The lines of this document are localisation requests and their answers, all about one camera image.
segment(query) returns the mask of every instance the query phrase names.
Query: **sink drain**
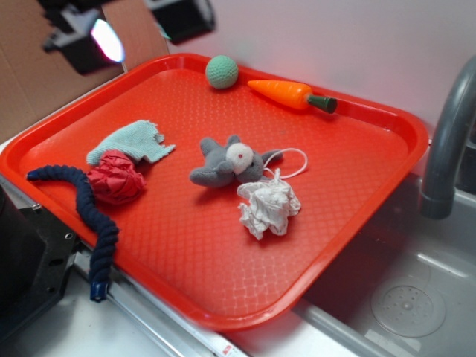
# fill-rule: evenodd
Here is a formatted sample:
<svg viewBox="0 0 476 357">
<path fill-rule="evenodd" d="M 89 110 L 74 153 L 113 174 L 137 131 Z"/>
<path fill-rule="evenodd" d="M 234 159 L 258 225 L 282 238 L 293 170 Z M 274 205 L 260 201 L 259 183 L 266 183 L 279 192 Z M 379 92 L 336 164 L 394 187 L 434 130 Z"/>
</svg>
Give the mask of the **sink drain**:
<svg viewBox="0 0 476 357">
<path fill-rule="evenodd" d="M 441 295 L 414 277 L 383 282 L 372 296 L 375 319 L 389 331 L 403 337 L 421 337 L 436 331 L 445 320 Z"/>
</svg>

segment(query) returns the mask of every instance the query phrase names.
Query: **orange plastic tray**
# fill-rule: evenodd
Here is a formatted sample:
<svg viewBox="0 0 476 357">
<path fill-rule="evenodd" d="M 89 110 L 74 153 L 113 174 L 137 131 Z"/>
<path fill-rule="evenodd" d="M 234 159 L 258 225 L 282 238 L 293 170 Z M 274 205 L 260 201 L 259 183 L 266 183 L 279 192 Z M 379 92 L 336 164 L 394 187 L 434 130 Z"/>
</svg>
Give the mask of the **orange plastic tray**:
<svg viewBox="0 0 476 357">
<path fill-rule="evenodd" d="M 246 85 L 282 78 L 249 68 L 240 67 L 231 89 L 212 89 L 208 60 L 178 54 L 143 64 L 20 135 L 1 154 L 0 170 L 94 245 L 75 210 L 75 188 L 28 182 L 26 173 L 47 164 L 88 171 L 86 154 L 116 129 L 157 123 L 163 144 L 176 149 L 138 165 L 147 181 L 138 199 L 98 206 L 120 228 L 116 265 L 196 323 L 231 331 L 289 309 L 420 159 L 428 136 L 406 112 L 318 87 L 315 94 L 338 98 L 334 115 L 288 109 Z M 237 206 L 247 201 L 238 184 L 207 189 L 189 181 L 204 164 L 200 140 L 224 144 L 232 134 L 258 152 L 296 147 L 309 156 L 307 171 L 287 180 L 302 204 L 287 235 L 250 235 L 239 223 Z M 287 152 L 279 167 L 285 175 L 302 163 Z"/>
</svg>

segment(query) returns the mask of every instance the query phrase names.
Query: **light blue cloth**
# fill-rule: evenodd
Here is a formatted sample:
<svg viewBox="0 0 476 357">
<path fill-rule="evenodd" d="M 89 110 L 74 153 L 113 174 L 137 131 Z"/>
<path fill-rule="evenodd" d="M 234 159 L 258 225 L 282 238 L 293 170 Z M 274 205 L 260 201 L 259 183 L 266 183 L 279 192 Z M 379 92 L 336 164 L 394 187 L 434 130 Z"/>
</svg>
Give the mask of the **light blue cloth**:
<svg viewBox="0 0 476 357">
<path fill-rule="evenodd" d="M 176 147 L 160 145 L 162 141 L 164 136 L 159 134 L 156 124 L 138 120 L 105 138 L 86 156 L 86 161 L 90 165 L 98 165 L 104 152 L 116 149 L 137 162 L 144 159 L 152 164 L 169 155 Z"/>
</svg>

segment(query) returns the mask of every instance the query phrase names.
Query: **white wall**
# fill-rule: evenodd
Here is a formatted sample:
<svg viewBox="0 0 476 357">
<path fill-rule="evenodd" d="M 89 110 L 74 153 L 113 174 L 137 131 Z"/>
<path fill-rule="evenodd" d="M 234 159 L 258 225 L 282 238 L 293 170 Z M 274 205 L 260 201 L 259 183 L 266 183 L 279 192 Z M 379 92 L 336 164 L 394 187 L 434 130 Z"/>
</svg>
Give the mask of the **white wall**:
<svg viewBox="0 0 476 357">
<path fill-rule="evenodd" d="M 211 0 L 217 30 L 171 53 L 239 64 L 404 109 L 430 132 L 476 54 L 475 0 Z"/>
</svg>

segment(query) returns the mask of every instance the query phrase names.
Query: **green ball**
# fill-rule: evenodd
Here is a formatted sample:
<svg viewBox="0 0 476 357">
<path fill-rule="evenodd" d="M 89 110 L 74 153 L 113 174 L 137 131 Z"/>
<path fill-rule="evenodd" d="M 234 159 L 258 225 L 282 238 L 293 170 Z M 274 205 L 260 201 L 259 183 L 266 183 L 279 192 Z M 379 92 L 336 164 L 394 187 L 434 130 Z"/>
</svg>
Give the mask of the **green ball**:
<svg viewBox="0 0 476 357">
<path fill-rule="evenodd" d="M 208 62 L 205 75 L 212 87 L 230 88 L 238 79 L 238 66 L 230 57 L 219 55 Z"/>
</svg>

